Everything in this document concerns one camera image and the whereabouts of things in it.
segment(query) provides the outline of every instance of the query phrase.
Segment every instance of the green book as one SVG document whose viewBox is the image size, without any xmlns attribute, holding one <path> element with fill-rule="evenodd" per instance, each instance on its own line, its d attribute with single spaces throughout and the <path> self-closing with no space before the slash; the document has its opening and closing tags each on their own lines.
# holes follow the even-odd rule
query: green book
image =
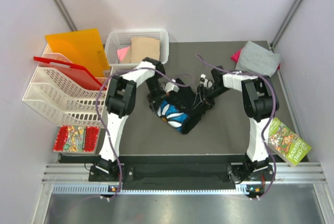
<svg viewBox="0 0 334 224">
<path fill-rule="evenodd" d="M 292 167 L 312 148 L 278 118 L 274 118 L 270 124 L 268 146 Z"/>
</svg>

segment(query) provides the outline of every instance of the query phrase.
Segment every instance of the white flower petal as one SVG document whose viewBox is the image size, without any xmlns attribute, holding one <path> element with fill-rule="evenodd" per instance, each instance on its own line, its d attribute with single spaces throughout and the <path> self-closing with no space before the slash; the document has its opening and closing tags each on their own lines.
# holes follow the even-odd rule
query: white flower petal
<svg viewBox="0 0 334 224">
<path fill-rule="evenodd" d="M 167 121 L 168 124 L 170 124 L 173 127 L 180 127 L 182 126 L 182 124 L 180 122 L 176 122 L 176 121 Z"/>
<path fill-rule="evenodd" d="M 173 117 L 178 117 L 184 113 L 171 113 L 170 115 L 167 115 L 167 119 L 173 118 Z"/>
<path fill-rule="evenodd" d="M 157 115 L 161 117 L 161 106 L 158 108 Z"/>
<path fill-rule="evenodd" d="M 161 114 L 165 116 L 165 114 L 166 114 L 166 112 L 167 112 L 168 109 L 169 109 L 169 104 L 165 105 L 165 107 L 162 109 L 162 113 Z"/>
</svg>

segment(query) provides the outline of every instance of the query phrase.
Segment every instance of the book cover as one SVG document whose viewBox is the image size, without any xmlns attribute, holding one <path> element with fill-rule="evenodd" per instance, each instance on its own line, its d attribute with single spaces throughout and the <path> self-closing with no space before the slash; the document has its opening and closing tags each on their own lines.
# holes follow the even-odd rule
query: book cover
<svg viewBox="0 0 334 224">
<path fill-rule="evenodd" d="M 100 128 L 95 126 L 62 126 L 53 151 L 69 153 L 95 152 Z"/>
<path fill-rule="evenodd" d="M 308 143 L 278 118 L 270 124 L 268 146 L 291 166 L 296 166 L 311 150 Z"/>
</svg>

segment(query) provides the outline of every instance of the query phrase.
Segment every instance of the yellow folder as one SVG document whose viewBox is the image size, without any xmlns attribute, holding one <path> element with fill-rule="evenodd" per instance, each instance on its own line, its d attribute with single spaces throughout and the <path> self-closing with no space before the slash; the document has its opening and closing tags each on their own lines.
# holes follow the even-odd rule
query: yellow folder
<svg viewBox="0 0 334 224">
<path fill-rule="evenodd" d="M 84 66 L 95 77 L 110 74 L 99 31 L 95 29 L 45 36 L 54 53 L 61 53 L 73 63 Z"/>
</svg>

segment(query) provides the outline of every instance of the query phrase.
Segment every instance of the white panel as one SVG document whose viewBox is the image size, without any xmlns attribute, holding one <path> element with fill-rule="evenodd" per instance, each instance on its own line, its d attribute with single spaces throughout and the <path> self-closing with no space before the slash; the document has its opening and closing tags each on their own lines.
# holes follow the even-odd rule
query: white panel
<svg viewBox="0 0 334 224">
<path fill-rule="evenodd" d="M 171 42 L 271 41 L 294 0 L 63 0 L 78 29 L 164 28 Z"/>
<path fill-rule="evenodd" d="M 277 46 L 302 137 L 334 194 L 334 3 L 305 0 Z"/>
<path fill-rule="evenodd" d="M 68 31 L 52 0 L 0 0 L 0 223 L 28 223 L 56 127 L 21 100 L 46 46 Z"/>
</svg>

